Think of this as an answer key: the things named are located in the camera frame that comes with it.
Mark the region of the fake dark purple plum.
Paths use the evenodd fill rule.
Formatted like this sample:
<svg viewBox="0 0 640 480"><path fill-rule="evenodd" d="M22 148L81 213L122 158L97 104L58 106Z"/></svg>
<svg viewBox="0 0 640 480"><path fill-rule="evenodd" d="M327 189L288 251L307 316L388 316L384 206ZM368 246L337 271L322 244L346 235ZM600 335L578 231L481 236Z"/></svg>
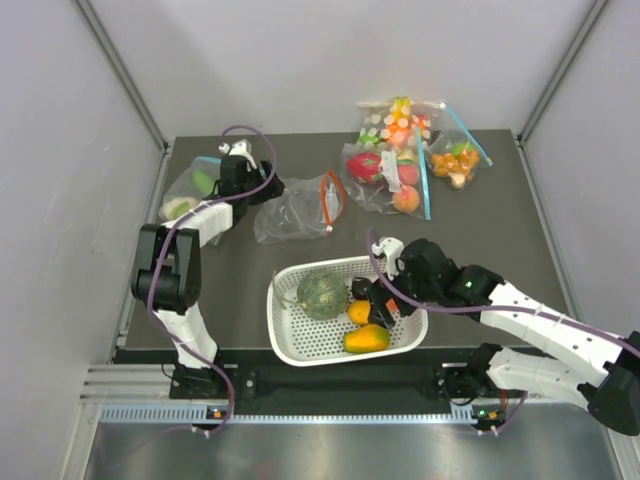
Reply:
<svg viewBox="0 0 640 480"><path fill-rule="evenodd" d="M368 300L372 281L366 277L356 276L351 281L351 294L355 300Z"/></svg>

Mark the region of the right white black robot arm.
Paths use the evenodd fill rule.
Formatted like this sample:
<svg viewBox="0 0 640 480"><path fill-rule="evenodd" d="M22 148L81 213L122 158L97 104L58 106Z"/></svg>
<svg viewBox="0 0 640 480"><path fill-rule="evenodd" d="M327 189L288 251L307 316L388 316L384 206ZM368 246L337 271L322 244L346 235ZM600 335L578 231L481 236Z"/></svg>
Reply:
<svg viewBox="0 0 640 480"><path fill-rule="evenodd" d="M481 345L464 369L467 385L487 396L519 390L571 403L607 428L639 433L639 334L602 331L562 314L479 265L459 267L435 242L404 245L367 232L376 281L369 288L370 320L393 325L387 308L401 315L416 310L465 316L537 348L526 355L494 344Z"/></svg>

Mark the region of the fake netted green melon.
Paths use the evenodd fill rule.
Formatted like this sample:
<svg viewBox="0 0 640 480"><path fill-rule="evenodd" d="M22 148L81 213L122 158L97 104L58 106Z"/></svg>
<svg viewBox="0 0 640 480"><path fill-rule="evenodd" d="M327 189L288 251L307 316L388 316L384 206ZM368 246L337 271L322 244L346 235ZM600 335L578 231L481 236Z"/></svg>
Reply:
<svg viewBox="0 0 640 480"><path fill-rule="evenodd" d="M296 288L296 299L292 300L274 290L278 302L299 307L313 320L332 320L343 313L349 305L349 290L343 279L326 269L307 273Z"/></svg>

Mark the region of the red zip clear bag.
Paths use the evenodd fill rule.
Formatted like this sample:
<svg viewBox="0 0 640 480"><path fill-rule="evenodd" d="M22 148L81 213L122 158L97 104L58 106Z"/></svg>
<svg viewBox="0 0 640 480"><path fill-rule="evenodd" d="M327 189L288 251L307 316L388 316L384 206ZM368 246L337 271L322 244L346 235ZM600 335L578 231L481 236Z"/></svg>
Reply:
<svg viewBox="0 0 640 480"><path fill-rule="evenodd" d="M329 170L312 179L284 180L283 194L258 211L254 236L262 245L315 240L332 233L346 206L346 192Z"/></svg>

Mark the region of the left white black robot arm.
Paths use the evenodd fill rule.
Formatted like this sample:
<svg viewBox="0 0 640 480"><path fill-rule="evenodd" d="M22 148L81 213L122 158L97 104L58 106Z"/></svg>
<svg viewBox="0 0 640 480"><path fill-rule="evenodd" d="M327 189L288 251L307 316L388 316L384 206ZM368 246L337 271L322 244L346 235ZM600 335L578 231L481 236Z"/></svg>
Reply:
<svg viewBox="0 0 640 480"><path fill-rule="evenodd" d="M198 305L201 249L236 226L251 206L283 192L284 184L270 161L255 164L247 154L229 154L221 160L220 178L209 195L187 206L175 220L140 228L131 293L172 340L179 364L195 369L192 384L205 396L220 394L227 374L214 364L218 346Z"/></svg>

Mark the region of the fake yellow green mango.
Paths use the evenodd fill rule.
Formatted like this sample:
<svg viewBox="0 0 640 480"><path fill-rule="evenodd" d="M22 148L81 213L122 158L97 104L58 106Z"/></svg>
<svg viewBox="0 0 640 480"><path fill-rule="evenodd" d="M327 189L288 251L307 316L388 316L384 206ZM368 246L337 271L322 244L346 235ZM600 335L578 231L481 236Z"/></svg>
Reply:
<svg viewBox="0 0 640 480"><path fill-rule="evenodd" d="M350 354L366 354L386 350L391 344L390 332L375 324L368 324L346 333L343 347Z"/></svg>

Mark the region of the fake brown pear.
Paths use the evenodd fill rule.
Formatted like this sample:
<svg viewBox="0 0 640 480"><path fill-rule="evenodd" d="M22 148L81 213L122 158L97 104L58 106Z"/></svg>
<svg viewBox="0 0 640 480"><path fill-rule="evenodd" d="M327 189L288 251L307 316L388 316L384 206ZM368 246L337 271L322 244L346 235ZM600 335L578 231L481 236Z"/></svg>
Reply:
<svg viewBox="0 0 640 480"><path fill-rule="evenodd" d="M347 309L349 320L355 325L364 326L369 323L371 305L368 300L355 300Z"/></svg>

